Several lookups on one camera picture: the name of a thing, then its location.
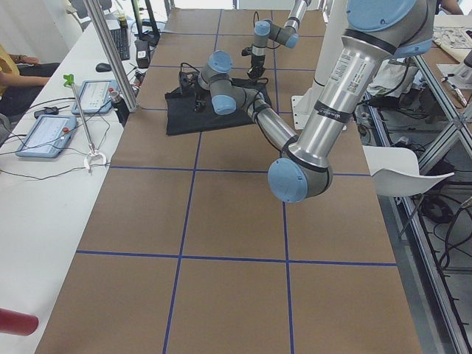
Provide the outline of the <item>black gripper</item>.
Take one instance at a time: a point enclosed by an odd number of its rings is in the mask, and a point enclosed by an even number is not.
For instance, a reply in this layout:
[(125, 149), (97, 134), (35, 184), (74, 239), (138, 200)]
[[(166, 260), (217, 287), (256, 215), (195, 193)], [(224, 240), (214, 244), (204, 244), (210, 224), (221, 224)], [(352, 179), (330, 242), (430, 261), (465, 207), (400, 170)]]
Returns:
[(266, 70), (264, 67), (265, 59), (265, 55), (251, 55), (251, 67), (247, 71), (249, 78), (260, 78), (263, 76)]
[(199, 83), (194, 84), (194, 94), (195, 94), (195, 111), (204, 111), (207, 106), (207, 97), (209, 96), (209, 90), (200, 86)]

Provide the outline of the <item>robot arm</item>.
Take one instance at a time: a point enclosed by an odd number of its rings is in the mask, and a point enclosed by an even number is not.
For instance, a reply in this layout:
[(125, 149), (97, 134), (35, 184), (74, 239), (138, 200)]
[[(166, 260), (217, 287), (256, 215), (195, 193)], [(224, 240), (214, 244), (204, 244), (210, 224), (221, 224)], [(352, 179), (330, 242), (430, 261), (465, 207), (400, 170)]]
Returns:
[(329, 188), (333, 171), (328, 155), (381, 64), (430, 49), (435, 10), (434, 1), (335, 1), (324, 43), (337, 49), (318, 62), (329, 75), (318, 94), (308, 94), (312, 106), (301, 133), (279, 117), (261, 92), (234, 85), (227, 52), (210, 55), (195, 85), (210, 93), (216, 114), (244, 110), (259, 126), (281, 154), (268, 170), (271, 191), (281, 201), (296, 203)]
[(263, 76), (269, 40), (291, 49), (296, 46), (300, 24), (310, 4), (311, 0), (295, 1), (283, 27), (269, 19), (255, 21), (252, 45), (241, 52), (242, 56), (251, 55), (251, 67), (247, 71), (250, 80), (255, 81)]

